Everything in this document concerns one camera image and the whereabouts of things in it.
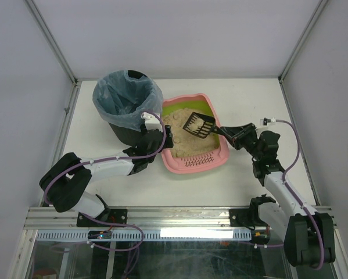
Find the tabletop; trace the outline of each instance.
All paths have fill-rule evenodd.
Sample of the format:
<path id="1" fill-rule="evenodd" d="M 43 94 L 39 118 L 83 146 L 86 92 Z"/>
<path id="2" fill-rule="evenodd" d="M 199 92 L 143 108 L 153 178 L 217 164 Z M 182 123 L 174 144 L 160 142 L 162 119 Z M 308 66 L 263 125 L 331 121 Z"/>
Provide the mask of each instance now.
<path id="1" fill-rule="evenodd" d="M 260 119 L 289 119 L 277 79 L 155 80 L 165 99 L 179 95 L 206 94 L 223 126 L 241 126 Z M 119 153 L 127 146 L 101 119 L 92 92 L 96 81 L 83 81 L 67 136 L 64 153 L 97 158 Z M 287 168 L 296 156 L 297 143 L 286 124 L 270 130 L 281 134 L 278 159 Z M 115 176 L 87 186 L 109 206 L 244 206 L 250 199 L 269 194 L 252 172 L 252 161 L 245 150 L 230 146 L 228 161 L 213 170 L 196 174 L 174 174 L 160 155 L 148 168 L 133 176 Z M 306 201 L 315 204 L 307 172 L 300 158 L 289 172 L 289 179 Z"/>

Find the trash bag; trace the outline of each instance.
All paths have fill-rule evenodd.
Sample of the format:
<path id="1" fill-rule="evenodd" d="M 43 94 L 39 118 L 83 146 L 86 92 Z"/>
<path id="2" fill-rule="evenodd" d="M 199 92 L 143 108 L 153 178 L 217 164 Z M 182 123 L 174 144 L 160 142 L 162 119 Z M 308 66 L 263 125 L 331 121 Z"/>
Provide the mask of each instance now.
<path id="1" fill-rule="evenodd" d="M 121 70 L 98 80 L 92 101 L 101 118 L 108 123 L 140 131 L 142 112 L 161 113 L 163 95 L 157 84 L 146 75 Z"/>

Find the white wall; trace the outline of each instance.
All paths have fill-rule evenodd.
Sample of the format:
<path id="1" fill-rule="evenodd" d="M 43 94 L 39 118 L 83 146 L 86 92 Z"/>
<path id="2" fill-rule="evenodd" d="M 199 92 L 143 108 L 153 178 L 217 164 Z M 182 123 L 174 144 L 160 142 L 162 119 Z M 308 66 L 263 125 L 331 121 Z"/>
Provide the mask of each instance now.
<path id="1" fill-rule="evenodd" d="M 285 85 L 314 184 L 348 251 L 348 0 L 330 1 Z"/>
<path id="2" fill-rule="evenodd" d="M 39 202 L 70 89 L 24 1 L 0 0 L 0 279 Z"/>
<path id="3" fill-rule="evenodd" d="M 74 74 L 277 77 L 318 0 L 35 0 Z"/>

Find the litter box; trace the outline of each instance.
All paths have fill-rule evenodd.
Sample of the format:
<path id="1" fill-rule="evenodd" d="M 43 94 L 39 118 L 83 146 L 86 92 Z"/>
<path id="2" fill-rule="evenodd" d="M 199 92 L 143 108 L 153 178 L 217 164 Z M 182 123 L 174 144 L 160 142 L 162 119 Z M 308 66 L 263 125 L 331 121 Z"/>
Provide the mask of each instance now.
<path id="1" fill-rule="evenodd" d="M 210 99 L 205 94 L 184 95 L 165 100 L 163 102 L 162 116 L 184 108 L 202 110 L 206 115 L 213 116 L 216 120 L 216 125 L 220 126 Z M 201 155 L 174 158 L 169 149 L 164 149 L 162 151 L 164 165 L 169 171 L 177 174 L 199 173 L 221 166 L 229 158 L 229 148 L 224 137 L 215 135 L 215 138 L 218 142 L 218 148 Z"/>

